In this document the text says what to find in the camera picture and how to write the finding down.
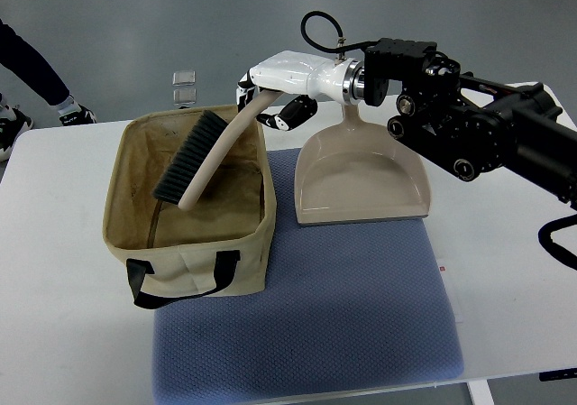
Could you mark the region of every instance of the hand brush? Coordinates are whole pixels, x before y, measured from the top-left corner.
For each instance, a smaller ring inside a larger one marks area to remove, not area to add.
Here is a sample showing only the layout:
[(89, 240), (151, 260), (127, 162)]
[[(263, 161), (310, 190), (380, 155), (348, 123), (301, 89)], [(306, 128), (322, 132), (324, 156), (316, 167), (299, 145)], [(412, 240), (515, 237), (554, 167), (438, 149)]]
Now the hand brush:
[(279, 91), (262, 90), (229, 124), (217, 114), (205, 111), (152, 195), (158, 200), (178, 204), (184, 211), (192, 209), (239, 136), (280, 95)]

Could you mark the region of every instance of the black pants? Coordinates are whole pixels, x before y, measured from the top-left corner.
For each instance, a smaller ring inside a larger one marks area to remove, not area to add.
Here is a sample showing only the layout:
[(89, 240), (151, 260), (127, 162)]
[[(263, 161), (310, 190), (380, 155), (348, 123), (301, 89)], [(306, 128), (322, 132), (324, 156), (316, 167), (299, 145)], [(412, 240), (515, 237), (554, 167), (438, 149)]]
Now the black pants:
[(42, 55), (0, 19), (0, 64), (42, 97), (50, 106), (59, 105), (70, 94), (58, 74)]

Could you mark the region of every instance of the brush bristles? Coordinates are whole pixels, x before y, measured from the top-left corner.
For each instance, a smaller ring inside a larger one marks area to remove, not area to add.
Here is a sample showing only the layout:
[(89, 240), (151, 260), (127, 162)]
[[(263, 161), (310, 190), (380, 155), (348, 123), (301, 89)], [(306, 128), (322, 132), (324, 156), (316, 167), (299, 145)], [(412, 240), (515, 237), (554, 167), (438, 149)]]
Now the brush bristles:
[(164, 171), (152, 195), (158, 200), (177, 205), (226, 126), (224, 119), (205, 110)]

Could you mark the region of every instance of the blue mat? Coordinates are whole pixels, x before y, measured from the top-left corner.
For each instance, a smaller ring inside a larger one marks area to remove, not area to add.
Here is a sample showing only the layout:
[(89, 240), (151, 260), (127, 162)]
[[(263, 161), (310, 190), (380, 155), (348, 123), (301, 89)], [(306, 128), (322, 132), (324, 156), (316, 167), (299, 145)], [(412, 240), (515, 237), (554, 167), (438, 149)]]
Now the blue mat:
[(423, 221), (299, 226), (297, 156), (269, 153), (278, 212), (266, 290), (156, 311), (157, 403), (265, 400), (462, 373)]

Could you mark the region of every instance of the beige dustpan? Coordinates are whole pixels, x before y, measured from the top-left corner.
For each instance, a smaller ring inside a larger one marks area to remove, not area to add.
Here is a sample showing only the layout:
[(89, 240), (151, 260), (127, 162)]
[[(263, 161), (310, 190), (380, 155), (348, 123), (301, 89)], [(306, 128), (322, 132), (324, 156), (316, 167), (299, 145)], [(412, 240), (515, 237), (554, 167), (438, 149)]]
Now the beige dustpan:
[(301, 225), (428, 215), (430, 188), (420, 157), (384, 125), (364, 122), (358, 106), (303, 146), (295, 169)]

